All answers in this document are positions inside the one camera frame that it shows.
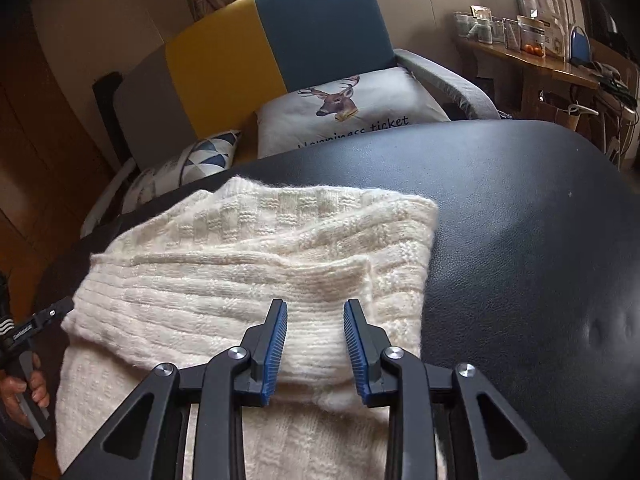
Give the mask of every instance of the white pillow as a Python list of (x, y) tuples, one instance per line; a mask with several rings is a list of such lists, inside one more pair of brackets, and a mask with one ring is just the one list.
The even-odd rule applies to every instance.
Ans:
[(258, 110), (258, 158), (408, 124), (449, 121), (403, 67), (292, 92)]
[(185, 184), (228, 170), (234, 161), (240, 131), (229, 130), (194, 142), (162, 166), (147, 168), (127, 190), (122, 213), (128, 213), (156, 196)]

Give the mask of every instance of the blue triangle pattern pillow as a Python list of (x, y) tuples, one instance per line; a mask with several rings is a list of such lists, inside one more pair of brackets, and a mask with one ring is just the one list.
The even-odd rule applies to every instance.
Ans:
[(233, 164), (239, 138), (238, 130), (214, 134), (186, 147), (161, 166), (147, 168), (129, 187), (122, 202), (122, 213), (133, 211), (184, 184), (228, 170)]

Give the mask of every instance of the wooden floor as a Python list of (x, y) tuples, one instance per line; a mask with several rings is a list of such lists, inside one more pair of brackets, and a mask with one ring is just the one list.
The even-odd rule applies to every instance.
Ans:
[[(31, 312), (44, 269), (78, 240), (113, 171), (79, 123), (25, 14), (0, 38), (0, 270), (16, 321)], [(56, 480), (43, 440), (34, 479)]]

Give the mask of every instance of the cream knitted fabric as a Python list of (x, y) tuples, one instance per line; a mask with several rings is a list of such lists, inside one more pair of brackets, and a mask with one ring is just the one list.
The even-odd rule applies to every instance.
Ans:
[[(359, 298), (370, 323), (417, 354), (436, 217), (418, 196), (236, 177), (120, 235), (92, 256), (63, 323), (72, 343), (56, 405), (62, 469), (146, 370), (207, 362), (283, 298), (276, 394), (243, 410), (248, 478), (381, 478), (385, 413), (356, 394), (342, 306)], [(187, 465), (192, 448), (190, 431)]]

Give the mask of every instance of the person's hand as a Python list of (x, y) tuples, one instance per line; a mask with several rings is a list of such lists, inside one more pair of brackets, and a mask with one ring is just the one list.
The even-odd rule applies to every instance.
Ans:
[[(40, 358), (35, 353), (33, 354), (33, 367), (40, 368)], [(41, 408), (46, 408), (49, 405), (49, 393), (47, 392), (47, 382), (40, 370), (34, 370), (31, 374), (29, 387), (33, 402)], [(27, 384), (16, 377), (5, 377), (0, 381), (0, 395), (2, 395), (7, 415), (25, 428), (30, 428), (27, 416), (20, 409), (18, 399), (15, 397), (15, 394), (23, 393), (26, 388)]]

